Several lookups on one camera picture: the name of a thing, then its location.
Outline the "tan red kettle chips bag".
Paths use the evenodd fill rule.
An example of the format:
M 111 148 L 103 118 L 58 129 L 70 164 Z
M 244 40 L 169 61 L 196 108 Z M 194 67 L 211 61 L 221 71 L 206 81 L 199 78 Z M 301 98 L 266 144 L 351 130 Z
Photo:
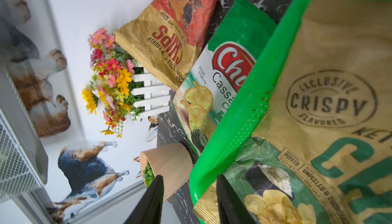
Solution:
M 114 32 L 118 45 L 177 90 L 198 59 L 217 0 L 154 0 Z

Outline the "green white cassava chips bag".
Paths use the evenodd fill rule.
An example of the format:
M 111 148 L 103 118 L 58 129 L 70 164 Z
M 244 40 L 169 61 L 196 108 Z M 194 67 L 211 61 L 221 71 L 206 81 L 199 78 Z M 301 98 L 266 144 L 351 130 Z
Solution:
M 235 0 L 174 96 L 191 149 L 199 157 L 262 54 L 276 23 Z

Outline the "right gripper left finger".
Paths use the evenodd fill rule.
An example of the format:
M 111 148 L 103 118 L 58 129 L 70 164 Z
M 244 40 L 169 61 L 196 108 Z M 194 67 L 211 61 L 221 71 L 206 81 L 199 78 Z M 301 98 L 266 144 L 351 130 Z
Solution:
M 164 182 L 161 175 L 157 175 L 147 189 L 125 224 L 160 224 L 164 196 Z

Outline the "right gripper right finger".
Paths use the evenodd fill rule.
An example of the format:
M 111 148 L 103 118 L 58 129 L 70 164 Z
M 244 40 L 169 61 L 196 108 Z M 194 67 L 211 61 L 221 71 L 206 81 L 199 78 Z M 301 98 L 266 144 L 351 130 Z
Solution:
M 216 194 L 221 224 L 256 223 L 224 175 L 217 176 Z

